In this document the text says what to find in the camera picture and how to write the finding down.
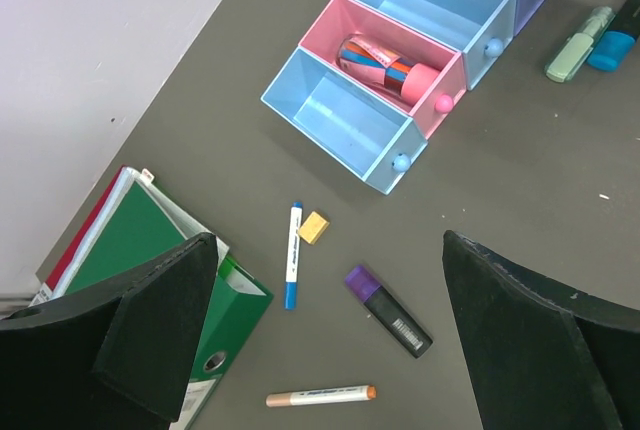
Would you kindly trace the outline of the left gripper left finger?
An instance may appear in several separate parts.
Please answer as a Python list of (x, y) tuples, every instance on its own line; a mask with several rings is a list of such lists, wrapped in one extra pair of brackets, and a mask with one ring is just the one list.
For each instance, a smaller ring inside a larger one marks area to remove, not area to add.
[(167, 429), (217, 275), (216, 237), (1, 322), (4, 429)]

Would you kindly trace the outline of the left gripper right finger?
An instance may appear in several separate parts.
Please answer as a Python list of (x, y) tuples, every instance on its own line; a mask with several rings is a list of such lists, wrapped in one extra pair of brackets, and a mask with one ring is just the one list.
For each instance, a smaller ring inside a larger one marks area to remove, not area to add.
[(638, 428), (638, 310), (452, 230), (442, 264), (484, 428)]

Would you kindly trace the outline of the green ring binder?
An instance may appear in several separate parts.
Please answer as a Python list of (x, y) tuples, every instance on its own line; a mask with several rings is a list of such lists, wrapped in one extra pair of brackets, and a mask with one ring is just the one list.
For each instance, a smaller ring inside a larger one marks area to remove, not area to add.
[[(145, 263), (206, 229), (156, 185), (134, 181), (63, 295)], [(273, 299), (224, 241), (217, 246), (217, 277), (175, 429), (192, 427)]]

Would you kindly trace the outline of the purple black highlighter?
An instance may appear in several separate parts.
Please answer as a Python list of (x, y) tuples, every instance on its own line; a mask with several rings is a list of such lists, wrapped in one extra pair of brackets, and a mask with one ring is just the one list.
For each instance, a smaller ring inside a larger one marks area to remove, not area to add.
[(414, 359), (432, 346), (430, 335), (366, 267), (354, 267), (345, 277), (345, 284)]

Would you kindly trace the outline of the white blue pen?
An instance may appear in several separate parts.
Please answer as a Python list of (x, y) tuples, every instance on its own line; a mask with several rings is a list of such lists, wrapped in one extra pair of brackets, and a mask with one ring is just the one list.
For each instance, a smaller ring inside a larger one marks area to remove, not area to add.
[(294, 202), (290, 211), (284, 288), (284, 309), (288, 311), (296, 308), (300, 247), (300, 237), (298, 232), (301, 226), (302, 216), (302, 203)]

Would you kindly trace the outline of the yellow eraser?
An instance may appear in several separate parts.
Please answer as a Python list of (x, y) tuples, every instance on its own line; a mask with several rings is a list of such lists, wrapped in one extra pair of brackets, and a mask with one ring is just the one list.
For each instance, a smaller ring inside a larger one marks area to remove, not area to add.
[(312, 211), (298, 230), (299, 237), (314, 245), (329, 227), (329, 221), (317, 211)]

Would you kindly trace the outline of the green highlighter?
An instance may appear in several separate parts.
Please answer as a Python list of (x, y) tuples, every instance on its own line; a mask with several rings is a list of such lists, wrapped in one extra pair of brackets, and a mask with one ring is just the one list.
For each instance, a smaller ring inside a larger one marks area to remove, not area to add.
[(601, 6), (593, 9), (588, 18), (546, 65), (546, 77), (555, 83), (566, 83), (572, 80), (614, 16), (615, 11), (611, 7)]

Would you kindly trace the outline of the pink drawer bin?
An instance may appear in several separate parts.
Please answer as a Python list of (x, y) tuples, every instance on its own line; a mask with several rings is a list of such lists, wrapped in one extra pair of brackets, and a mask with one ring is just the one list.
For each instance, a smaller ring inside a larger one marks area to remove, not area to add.
[(427, 138), (467, 90), (461, 53), (355, 0), (331, 0), (300, 47), (411, 117)]

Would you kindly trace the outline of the crayon tube pink cap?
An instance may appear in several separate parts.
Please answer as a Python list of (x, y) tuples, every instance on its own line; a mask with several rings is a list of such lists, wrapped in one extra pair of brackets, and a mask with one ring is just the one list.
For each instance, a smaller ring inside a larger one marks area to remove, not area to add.
[(353, 34), (341, 44), (337, 66), (356, 80), (415, 105), (440, 75), (430, 65), (414, 62), (386, 44)]

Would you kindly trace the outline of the light blue bin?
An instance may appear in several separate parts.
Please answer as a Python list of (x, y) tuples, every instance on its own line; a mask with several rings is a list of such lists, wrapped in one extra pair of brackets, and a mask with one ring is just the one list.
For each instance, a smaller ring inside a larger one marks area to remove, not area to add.
[(357, 0), (462, 54), (474, 89), (511, 43), (517, 0)]
[(384, 195), (428, 146), (410, 116), (301, 47), (261, 101)]

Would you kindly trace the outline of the blue black marker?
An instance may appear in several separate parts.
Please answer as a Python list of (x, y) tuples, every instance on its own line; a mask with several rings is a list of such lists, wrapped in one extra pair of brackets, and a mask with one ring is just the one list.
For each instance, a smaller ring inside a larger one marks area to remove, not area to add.
[(587, 58), (604, 72), (614, 72), (639, 38), (640, 0), (626, 0)]

